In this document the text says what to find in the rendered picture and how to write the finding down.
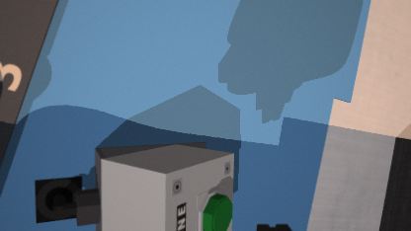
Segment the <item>blue bench mat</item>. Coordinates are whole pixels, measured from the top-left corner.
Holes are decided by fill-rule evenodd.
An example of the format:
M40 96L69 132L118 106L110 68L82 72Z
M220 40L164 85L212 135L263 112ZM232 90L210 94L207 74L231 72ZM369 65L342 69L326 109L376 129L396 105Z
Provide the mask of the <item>blue bench mat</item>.
M234 153L232 231L306 231L334 99L352 101L371 0L59 0L0 168L0 231L37 223L36 180L95 148Z

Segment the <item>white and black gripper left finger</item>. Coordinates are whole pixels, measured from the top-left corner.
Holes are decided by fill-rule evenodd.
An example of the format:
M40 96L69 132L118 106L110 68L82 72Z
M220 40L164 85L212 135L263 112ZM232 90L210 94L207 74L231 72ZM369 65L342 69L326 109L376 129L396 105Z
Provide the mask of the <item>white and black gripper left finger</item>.
M269 224L257 224L257 231L275 231Z

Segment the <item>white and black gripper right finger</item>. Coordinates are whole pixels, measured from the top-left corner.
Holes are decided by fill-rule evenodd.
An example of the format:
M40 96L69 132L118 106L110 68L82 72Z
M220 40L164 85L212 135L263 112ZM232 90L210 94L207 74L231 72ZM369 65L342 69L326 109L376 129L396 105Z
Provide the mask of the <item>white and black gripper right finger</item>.
M287 224L276 224L275 231L292 231Z

